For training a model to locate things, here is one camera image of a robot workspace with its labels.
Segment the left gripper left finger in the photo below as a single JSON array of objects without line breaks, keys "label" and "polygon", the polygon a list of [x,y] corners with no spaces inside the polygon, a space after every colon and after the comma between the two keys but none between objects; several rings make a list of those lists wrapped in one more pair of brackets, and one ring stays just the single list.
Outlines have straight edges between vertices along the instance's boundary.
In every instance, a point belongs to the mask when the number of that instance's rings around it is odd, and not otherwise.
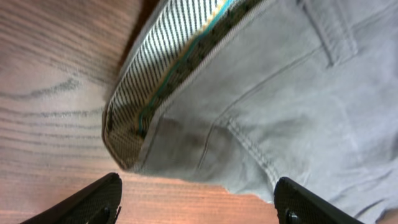
[{"label": "left gripper left finger", "polygon": [[115,224],[123,182],[111,172],[21,224]]}]

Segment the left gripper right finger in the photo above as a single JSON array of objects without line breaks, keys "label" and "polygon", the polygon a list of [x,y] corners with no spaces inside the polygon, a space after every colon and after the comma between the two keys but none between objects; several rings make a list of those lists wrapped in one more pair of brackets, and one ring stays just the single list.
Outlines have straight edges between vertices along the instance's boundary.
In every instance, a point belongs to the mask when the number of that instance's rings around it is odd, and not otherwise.
[{"label": "left gripper right finger", "polygon": [[275,185],[274,206],[280,224],[363,224],[288,177]]}]

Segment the grey shorts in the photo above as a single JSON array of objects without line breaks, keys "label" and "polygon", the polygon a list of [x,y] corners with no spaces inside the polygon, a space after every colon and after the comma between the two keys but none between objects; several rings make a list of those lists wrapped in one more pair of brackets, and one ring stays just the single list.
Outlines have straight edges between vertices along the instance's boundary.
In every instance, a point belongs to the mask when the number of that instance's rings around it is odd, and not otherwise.
[{"label": "grey shorts", "polygon": [[103,140],[135,174],[268,203],[288,177],[383,221],[397,211],[397,2],[161,1]]}]

